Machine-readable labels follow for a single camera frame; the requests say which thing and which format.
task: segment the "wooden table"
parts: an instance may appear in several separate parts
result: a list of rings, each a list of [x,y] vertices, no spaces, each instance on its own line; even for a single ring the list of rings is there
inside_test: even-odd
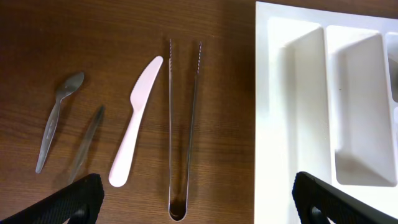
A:
[[[398,17],[395,0],[279,3]],[[132,114],[131,90],[152,58],[168,59],[172,38],[173,157],[178,164],[183,164],[187,148],[193,75],[198,43],[203,42],[189,206],[183,222],[253,223],[254,18],[255,2],[249,0],[1,1],[0,219],[65,186],[88,123],[104,104],[104,120],[80,174],[102,177],[106,194],[98,223],[172,223],[167,212],[167,61],[149,97],[129,179],[121,188],[108,182]],[[36,174],[55,89],[80,70],[85,81],[62,102],[47,162]]]

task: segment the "white cutlery tray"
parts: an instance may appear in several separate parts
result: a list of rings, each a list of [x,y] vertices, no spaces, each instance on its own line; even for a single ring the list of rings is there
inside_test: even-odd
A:
[[[255,223],[299,171],[398,217],[397,124],[397,20],[257,2]]]

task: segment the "spoon handle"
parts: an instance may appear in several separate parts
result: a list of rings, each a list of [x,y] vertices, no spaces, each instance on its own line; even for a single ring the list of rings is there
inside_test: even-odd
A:
[[[47,124],[45,125],[42,146],[40,147],[39,160],[37,161],[37,165],[36,165],[36,173],[38,173],[38,174],[43,169],[45,158],[47,157],[47,153],[49,152],[52,138],[54,137],[55,128],[57,127],[58,118],[60,115],[60,104],[61,104],[60,100],[57,100],[55,102],[55,105],[52,108],[52,111],[50,113],[49,120],[47,121]]]

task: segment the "metal utensil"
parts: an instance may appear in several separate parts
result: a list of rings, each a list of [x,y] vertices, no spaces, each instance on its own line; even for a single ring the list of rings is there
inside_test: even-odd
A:
[[[141,123],[150,91],[162,63],[163,58],[161,56],[155,57],[142,72],[132,89],[130,102],[134,112],[109,174],[109,183],[114,187],[123,186],[129,177],[139,124]]]
[[[95,130],[97,129],[98,124],[100,123],[102,117],[104,116],[104,111],[105,107],[101,106],[97,111],[95,117],[91,120],[90,125],[88,126],[85,137],[83,138],[79,150],[75,156],[75,159],[73,160],[73,168],[68,180],[68,184],[73,183],[73,180],[75,179],[81,164],[87,157],[87,152],[88,149],[90,148],[91,140],[93,140]]]
[[[40,173],[43,169],[45,158],[49,152],[52,138],[54,137],[55,128],[57,128],[58,118],[60,114],[61,101],[76,91],[83,83],[85,75],[83,72],[77,73],[68,78],[64,84],[57,88],[55,93],[55,106],[52,108],[49,120],[45,125],[42,146],[40,147],[39,160],[36,165],[36,173]]]
[[[197,72],[195,73],[195,86],[193,88],[192,117],[189,132],[189,145],[187,151],[187,167],[182,190],[172,201],[172,118],[173,118],[173,73],[172,73],[172,40],[170,39],[170,57],[169,57],[169,215],[175,221],[181,221],[187,215],[188,209],[188,186],[189,186],[189,167],[191,160],[193,125],[195,121],[195,105],[197,101],[198,76],[200,68],[201,42],[199,44],[199,57]]]

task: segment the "metal tongs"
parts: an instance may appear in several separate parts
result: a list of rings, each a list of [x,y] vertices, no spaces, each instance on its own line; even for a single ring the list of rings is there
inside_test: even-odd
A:
[[[172,73],[172,40],[170,39],[170,57],[169,57],[169,215],[174,221],[181,221],[185,218],[188,208],[188,185],[189,185],[189,167],[192,148],[193,124],[195,120],[195,104],[197,100],[197,85],[200,66],[201,42],[199,44],[198,67],[195,73],[195,86],[193,89],[192,117],[189,132],[189,143],[187,151],[187,171],[182,190],[178,193],[175,200],[172,201],[172,118],[173,118],[173,73]]]

